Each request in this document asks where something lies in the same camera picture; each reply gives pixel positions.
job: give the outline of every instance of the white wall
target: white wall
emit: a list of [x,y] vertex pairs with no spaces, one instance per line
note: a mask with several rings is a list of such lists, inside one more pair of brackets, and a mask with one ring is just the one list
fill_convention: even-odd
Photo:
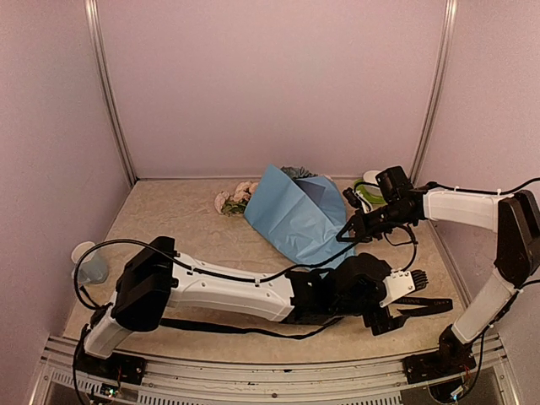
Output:
[[445,0],[100,1],[139,177],[329,175],[404,165]]
[[[539,111],[540,3],[459,2],[421,182],[509,189],[540,176]],[[540,199],[540,186],[530,189]],[[438,229],[475,295],[492,270],[495,236],[454,224]],[[530,287],[500,326],[526,405],[540,397],[539,306],[540,289]]]
[[69,253],[99,240],[128,193],[84,2],[0,3],[0,387],[23,403],[73,304]]

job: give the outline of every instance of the metal corner post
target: metal corner post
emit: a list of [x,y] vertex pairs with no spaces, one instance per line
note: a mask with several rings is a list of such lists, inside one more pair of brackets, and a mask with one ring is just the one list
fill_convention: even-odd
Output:
[[92,40],[92,45],[94,46],[95,60],[98,65],[98,72],[100,74],[101,89],[105,98],[109,119],[111,120],[116,148],[118,149],[118,154],[120,155],[122,168],[124,169],[127,182],[129,183],[130,187],[133,187],[138,178],[135,175],[135,170],[133,169],[132,158],[129,154],[129,150],[127,149],[126,139],[124,138],[122,126],[120,125],[118,110],[116,108],[116,102],[112,92],[111,79],[109,78],[107,60],[105,57],[103,36],[101,34],[97,0],[84,0],[84,8],[86,10],[90,38]]
[[439,108],[440,95],[442,94],[443,84],[450,55],[451,39],[454,33],[454,23],[456,20],[457,0],[446,0],[445,20],[442,28],[442,35],[439,45],[439,56],[435,67],[435,79],[429,95],[428,110],[424,118],[422,135],[414,155],[413,168],[411,169],[411,181],[416,184],[419,179],[422,164],[424,163],[428,151],[429,141],[433,132],[433,125]]

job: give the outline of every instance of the clear plastic cup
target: clear plastic cup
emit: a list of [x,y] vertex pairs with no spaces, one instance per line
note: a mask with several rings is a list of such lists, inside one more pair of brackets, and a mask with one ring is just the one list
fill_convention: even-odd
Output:
[[[95,246],[94,242],[83,242],[75,246],[71,252],[71,260],[73,264],[77,264],[81,256],[91,247]],[[97,251],[93,251],[87,255],[80,265],[78,270],[78,282],[81,284],[101,284],[109,277],[109,268],[107,263]]]

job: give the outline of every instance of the blue wrapping paper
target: blue wrapping paper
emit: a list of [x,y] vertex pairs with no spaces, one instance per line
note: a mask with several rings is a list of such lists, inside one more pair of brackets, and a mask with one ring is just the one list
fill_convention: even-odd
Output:
[[[348,245],[336,240],[347,222],[345,204],[336,185],[323,176],[293,181],[269,165],[244,216],[295,263],[322,262]],[[336,267],[353,254],[351,249],[325,267]]]

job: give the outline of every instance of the robotic arm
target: robotic arm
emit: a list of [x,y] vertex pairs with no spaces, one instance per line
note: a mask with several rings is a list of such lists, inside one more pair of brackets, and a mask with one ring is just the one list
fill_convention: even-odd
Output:
[[[398,226],[416,225],[424,219],[449,220],[499,233],[489,281],[443,331],[439,349],[404,360],[410,383],[453,375],[465,366],[474,368],[469,355],[473,341],[509,310],[519,288],[540,264],[540,213],[534,196],[529,191],[509,196],[447,191],[435,183],[415,188],[401,167],[385,170],[376,178],[387,205],[365,213],[352,190],[345,191],[357,211],[338,240],[369,242]],[[145,248],[126,265],[111,303],[92,316],[84,352],[107,359],[132,332],[157,328],[166,306],[199,306],[305,325],[363,316],[364,324],[377,335],[401,327],[407,319],[391,317],[388,305],[427,285],[423,271],[392,269],[367,253],[349,257],[335,269],[268,276],[198,261],[175,252],[174,244],[167,237],[151,243],[169,257],[177,257],[174,264]]]

